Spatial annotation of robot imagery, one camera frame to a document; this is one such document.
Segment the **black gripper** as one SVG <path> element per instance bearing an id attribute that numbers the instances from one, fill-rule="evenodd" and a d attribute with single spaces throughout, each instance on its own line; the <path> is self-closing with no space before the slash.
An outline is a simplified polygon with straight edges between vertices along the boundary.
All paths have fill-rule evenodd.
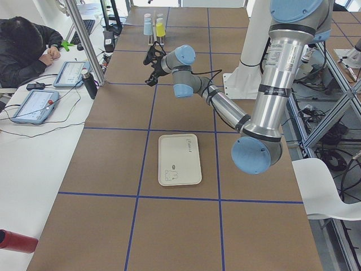
<path id="1" fill-rule="evenodd" d="M 148 86 L 155 86 L 158 84 L 158 78 L 161 76 L 165 76 L 166 72 L 164 71 L 161 61 L 164 59 L 163 56 L 157 56 L 152 60 L 152 67 L 154 71 L 151 73 L 151 76 L 145 80 L 145 83 Z"/>

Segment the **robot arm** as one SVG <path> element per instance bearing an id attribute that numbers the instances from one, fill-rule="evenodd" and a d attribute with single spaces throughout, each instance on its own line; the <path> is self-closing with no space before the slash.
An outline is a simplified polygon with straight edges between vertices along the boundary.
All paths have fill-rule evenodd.
<path id="1" fill-rule="evenodd" d="M 211 79 L 193 73 L 195 51 L 189 45 L 166 53 L 155 42 L 143 61 L 153 68 L 146 83 L 156 85 L 159 77 L 172 74 L 176 97 L 200 95 L 228 126 L 240 133 L 231 151 L 235 165 L 248 174 L 263 173 L 282 155 L 280 118 L 303 48 L 329 37 L 332 11 L 332 1 L 271 1 L 270 51 L 251 114 L 214 86 Z"/>

